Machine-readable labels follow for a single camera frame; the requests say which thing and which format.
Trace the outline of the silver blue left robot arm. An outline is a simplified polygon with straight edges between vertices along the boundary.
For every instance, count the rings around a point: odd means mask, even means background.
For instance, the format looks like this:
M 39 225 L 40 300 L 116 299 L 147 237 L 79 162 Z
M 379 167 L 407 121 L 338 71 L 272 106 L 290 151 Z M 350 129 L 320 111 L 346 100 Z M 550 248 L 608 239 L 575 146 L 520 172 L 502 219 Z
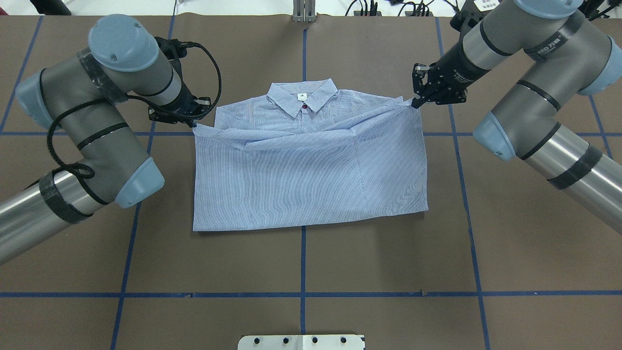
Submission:
M 90 29 L 87 47 L 18 84 L 18 103 L 46 129 L 56 168 L 1 204 L 1 263 L 112 202 L 130 208 L 164 186 L 117 106 L 141 101 L 149 120 L 194 128 L 217 101 L 196 97 L 183 80 L 180 58 L 193 47 L 204 49 L 111 14 Z

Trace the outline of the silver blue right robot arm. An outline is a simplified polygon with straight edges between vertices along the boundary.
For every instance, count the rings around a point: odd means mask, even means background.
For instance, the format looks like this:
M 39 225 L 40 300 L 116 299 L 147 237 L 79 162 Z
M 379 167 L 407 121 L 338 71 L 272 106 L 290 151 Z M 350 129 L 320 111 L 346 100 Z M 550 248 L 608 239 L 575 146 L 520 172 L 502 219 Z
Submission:
M 579 0 L 502 0 L 435 63 L 413 68 L 412 106 L 462 103 L 467 88 L 513 54 L 533 66 L 475 128 L 503 161 L 515 157 L 589 212 L 621 230 L 621 166 L 555 119 L 574 95 L 594 95 L 621 77 L 621 49 L 589 22 Z

